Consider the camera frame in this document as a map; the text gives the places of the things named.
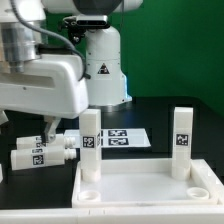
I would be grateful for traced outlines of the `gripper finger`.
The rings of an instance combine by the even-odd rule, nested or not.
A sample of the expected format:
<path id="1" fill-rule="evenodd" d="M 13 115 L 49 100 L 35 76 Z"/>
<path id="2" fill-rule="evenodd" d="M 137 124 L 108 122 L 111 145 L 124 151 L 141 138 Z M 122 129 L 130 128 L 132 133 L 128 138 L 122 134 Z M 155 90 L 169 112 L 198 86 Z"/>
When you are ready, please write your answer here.
<path id="1" fill-rule="evenodd" d="M 0 134 L 1 134 L 1 126 L 8 122 L 8 117 L 5 114 L 5 111 L 0 111 Z"/>
<path id="2" fill-rule="evenodd" d="M 61 121 L 59 117 L 45 116 L 46 127 L 44 129 L 44 141 L 52 143 L 56 139 L 56 129 Z"/>

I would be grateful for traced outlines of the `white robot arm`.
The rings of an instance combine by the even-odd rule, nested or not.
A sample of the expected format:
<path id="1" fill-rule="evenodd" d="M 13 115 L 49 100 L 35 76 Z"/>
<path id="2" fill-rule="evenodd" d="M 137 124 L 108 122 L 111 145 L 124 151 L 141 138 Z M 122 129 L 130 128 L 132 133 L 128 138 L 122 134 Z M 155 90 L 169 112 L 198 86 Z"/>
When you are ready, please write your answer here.
<path id="1" fill-rule="evenodd" d="M 7 110 L 39 114 L 47 142 L 61 119 L 130 105 L 112 13 L 143 0 L 0 0 L 0 126 Z"/>

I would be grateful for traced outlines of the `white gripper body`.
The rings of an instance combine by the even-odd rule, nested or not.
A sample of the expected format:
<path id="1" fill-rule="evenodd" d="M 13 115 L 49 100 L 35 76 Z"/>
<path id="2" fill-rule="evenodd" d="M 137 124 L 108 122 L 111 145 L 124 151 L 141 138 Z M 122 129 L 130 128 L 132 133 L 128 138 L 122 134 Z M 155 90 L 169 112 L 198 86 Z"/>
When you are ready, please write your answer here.
<path id="1" fill-rule="evenodd" d="M 0 73 L 0 109 L 74 119 L 88 107 L 82 72 L 76 55 L 44 54 L 21 74 Z"/>

